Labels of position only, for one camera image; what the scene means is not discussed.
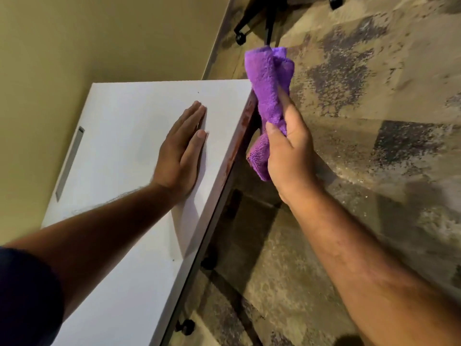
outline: baseboard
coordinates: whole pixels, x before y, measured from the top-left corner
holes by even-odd
[[[216,34],[216,39],[214,40],[213,47],[211,48],[210,56],[208,57],[208,61],[206,62],[205,70],[203,71],[202,80],[206,80],[208,75],[210,74],[211,66],[214,63],[216,51],[218,50],[219,43],[224,36],[224,32],[226,30],[225,23],[229,20],[231,15],[231,7],[234,4],[234,0],[229,0],[227,4],[226,11],[224,12],[223,20],[221,22],[221,26],[219,27],[219,31]]]

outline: microfiber cloth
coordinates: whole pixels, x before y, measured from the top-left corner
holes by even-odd
[[[267,170],[269,159],[269,139],[266,122],[277,126],[286,135],[282,106],[277,94],[277,85],[290,94],[290,82],[295,64],[287,57],[285,47],[264,46],[245,53],[245,70],[258,98],[258,110],[262,119],[261,136],[252,145],[247,160],[263,181],[270,181]]]

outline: person's left arm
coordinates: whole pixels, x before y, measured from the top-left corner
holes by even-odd
[[[136,241],[192,190],[206,139],[197,127],[205,107],[195,102],[171,128],[151,183],[99,208],[4,245],[47,264],[61,283],[64,319]]]

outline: hand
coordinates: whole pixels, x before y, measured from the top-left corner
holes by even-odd
[[[287,136],[267,123],[269,137],[269,175],[281,199],[290,203],[298,191],[317,186],[314,171],[312,135],[290,97],[279,87],[279,100],[287,124]]]
[[[200,152],[207,133],[198,130],[206,108],[194,102],[174,123],[158,153],[151,185],[161,186],[173,204],[192,190],[198,174]]]

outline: fingernail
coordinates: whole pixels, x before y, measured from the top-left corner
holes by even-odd
[[[204,130],[198,130],[197,131],[197,137],[201,139],[205,139],[206,137],[206,132]]]
[[[270,122],[266,122],[267,133],[273,133],[275,129],[276,127],[274,125],[272,125]]]

